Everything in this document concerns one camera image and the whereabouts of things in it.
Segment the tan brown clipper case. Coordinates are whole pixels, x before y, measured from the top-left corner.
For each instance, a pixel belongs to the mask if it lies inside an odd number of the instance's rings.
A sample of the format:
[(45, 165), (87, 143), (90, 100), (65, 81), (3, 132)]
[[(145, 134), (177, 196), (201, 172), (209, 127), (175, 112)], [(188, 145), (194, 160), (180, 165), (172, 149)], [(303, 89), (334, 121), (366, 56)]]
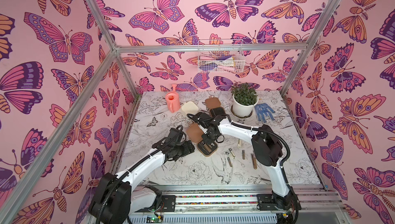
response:
[(186, 134), (190, 138), (191, 142), (196, 145), (198, 151), (200, 151), (205, 157), (210, 157), (214, 152), (217, 151), (218, 145), (215, 141), (209, 140), (205, 133), (200, 129), (198, 124), (192, 124), (187, 128)]

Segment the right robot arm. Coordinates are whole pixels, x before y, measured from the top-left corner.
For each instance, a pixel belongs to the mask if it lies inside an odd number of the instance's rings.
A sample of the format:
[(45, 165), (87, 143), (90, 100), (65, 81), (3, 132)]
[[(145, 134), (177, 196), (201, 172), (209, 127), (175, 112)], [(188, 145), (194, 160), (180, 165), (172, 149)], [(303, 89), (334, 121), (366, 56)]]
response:
[(187, 117), (199, 125), (203, 131), (204, 142), (216, 141), (220, 136), (228, 135), (250, 143), (257, 162), (266, 167), (276, 208), (289, 212), (301, 210), (298, 197), (289, 184), (284, 169), (284, 163), (291, 155), (290, 148), (271, 127), (240, 124), (232, 121), (228, 114), (213, 118), (199, 112), (187, 114)]

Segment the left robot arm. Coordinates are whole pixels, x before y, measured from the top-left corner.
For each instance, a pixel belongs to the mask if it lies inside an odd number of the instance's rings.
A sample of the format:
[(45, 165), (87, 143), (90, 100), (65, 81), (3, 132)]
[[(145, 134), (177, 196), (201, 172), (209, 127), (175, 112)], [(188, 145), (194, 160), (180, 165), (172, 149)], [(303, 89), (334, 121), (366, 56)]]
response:
[(148, 210), (157, 212), (163, 207), (162, 191), (156, 187), (137, 186), (167, 161), (176, 161), (194, 152), (186, 140), (183, 126), (171, 128), (169, 134), (156, 142), (145, 157), (116, 174), (105, 174), (94, 193), (88, 212), (97, 224), (122, 224), (129, 215)]

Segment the cream clipper case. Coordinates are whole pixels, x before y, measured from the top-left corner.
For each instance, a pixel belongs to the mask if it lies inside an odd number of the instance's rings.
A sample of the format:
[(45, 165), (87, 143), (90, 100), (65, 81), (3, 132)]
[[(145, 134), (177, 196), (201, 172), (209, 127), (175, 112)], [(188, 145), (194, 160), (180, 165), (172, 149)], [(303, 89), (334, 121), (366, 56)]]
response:
[(188, 101), (181, 105), (181, 113), (184, 117), (187, 117), (188, 114), (196, 115), (201, 112), (201, 108), (198, 107), (194, 102)]

